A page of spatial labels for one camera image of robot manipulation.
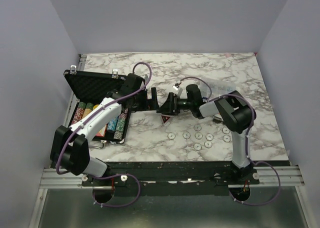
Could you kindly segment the red playing card deck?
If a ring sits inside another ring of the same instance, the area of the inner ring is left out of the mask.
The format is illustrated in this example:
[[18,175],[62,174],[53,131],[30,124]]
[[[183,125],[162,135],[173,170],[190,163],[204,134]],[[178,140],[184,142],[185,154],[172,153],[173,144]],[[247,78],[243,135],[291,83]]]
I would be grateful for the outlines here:
[[104,137],[106,134],[106,128],[103,127],[101,130],[99,130],[96,134],[97,137]]

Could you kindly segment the triangular all-in button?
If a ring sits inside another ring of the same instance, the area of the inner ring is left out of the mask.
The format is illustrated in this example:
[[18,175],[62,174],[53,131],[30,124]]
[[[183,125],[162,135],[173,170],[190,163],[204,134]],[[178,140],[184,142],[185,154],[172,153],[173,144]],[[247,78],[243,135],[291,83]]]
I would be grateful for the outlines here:
[[163,126],[168,126],[171,123],[172,118],[168,115],[160,115]]

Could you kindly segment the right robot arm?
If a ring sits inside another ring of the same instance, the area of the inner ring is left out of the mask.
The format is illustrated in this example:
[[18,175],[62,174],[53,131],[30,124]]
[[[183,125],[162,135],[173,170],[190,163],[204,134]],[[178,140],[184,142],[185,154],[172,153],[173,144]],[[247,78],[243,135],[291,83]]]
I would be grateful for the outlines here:
[[250,157],[250,129],[257,115],[253,107],[236,90],[223,94],[211,101],[203,101],[202,93],[196,84],[186,87],[187,98],[180,98],[170,92],[157,113],[165,116],[177,116],[180,110],[190,110],[192,115],[201,120],[219,113],[224,125],[231,132],[232,161],[230,179],[241,184],[253,170]]

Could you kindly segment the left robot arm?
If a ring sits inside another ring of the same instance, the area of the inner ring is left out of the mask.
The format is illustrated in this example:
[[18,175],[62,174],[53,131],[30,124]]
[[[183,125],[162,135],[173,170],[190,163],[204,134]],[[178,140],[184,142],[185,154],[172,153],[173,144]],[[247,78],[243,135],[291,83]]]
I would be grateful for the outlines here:
[[146,89],[150,80],[150,76],[144,79],[129,73],[120,89],[106,90],[98,107],[89,115],[69,127],[61,125],[57,128],[50,154],[56,173],[90,175],[99,185],[107,185],[111,179],[108,165],[90,156],[89,142],[104,125],[118,117],[124,108],[137,103],[136,96]]

